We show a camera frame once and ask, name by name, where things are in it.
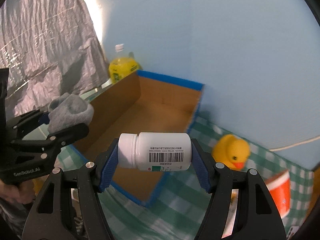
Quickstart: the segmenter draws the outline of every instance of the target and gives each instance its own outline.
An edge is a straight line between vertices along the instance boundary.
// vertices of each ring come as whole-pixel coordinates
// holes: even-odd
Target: white cable
[[[308,140],[305,140],[305,141],[302,141],[302,142],[298,142],[298,143],[294,143],[294,144],[291,144],[291,145],[288,145],[288,146],[284,146],[284,147],[281,147],[281,148],[269,149],[269,151],[276,152],[276,151],[286,150],[286,149],[289,149],[289,148],[292,148],[292,147],[295,147],[295,146],[298,146],[298,145],[306,144],[306,143],[309,143],[309,142],[313,142],[313,141],[316,141],[316,140],[319,140],[319,139],[320,139],[320,135],[318,135],[316,137],[313,137],[311,139],[308,139]]]

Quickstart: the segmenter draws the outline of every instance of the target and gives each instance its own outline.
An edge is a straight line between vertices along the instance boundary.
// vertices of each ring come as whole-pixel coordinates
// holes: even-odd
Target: blue gripper pad
[[[113,174],[116,171],[116,167],[118,165],[118,144],[116,144],[115,148],[113,149],[110,157],[108,158],[106,164],[104,165],[101,176],[100,176],[100,184],[99,189],[103,192],[107,187],[110,186]]]
[[[45,113],[43,114],[40,118],[39,118],[39,125],[41,124],[49,124],[50,119],[49,119],[49,113]]]
[[[192,159],[191,163],[193,165],[193,168],[196,171],[197,178],[199,180],[201,188],[204,188],[207,193],[211,192],[211,184],[209,180],[209,172],[206,166],[204,165],[204,162],[196,149],[193,142],[191,142],[192,145]]]

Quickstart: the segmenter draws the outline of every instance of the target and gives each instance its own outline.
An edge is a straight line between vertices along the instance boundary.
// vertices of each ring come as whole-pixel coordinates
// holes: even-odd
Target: white bottle cap
[[[116,52],[123,51],[123,48],[124,48],[124,44],[118,44],[118,45],[115,46]]]
[[[135,147],[137,134],[122,133],[118,142],[118,164],[122,168],[137,168]]]

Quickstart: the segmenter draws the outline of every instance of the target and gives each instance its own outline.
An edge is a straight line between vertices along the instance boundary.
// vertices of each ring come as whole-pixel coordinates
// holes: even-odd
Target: human hand
[[[28,204],[35,198],[32,180],[24,181],[18,186],[4,184],[0,180],[0,198],[10,203]]]

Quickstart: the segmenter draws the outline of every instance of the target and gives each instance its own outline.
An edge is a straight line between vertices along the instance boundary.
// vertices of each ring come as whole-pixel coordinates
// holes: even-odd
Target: yellow plastic bottle
[[[139,69],[139,63],[134,58],[123,55],[123,48],[123,44],[116,45],[116,58],[109,65],[109,73],[113,84]]]

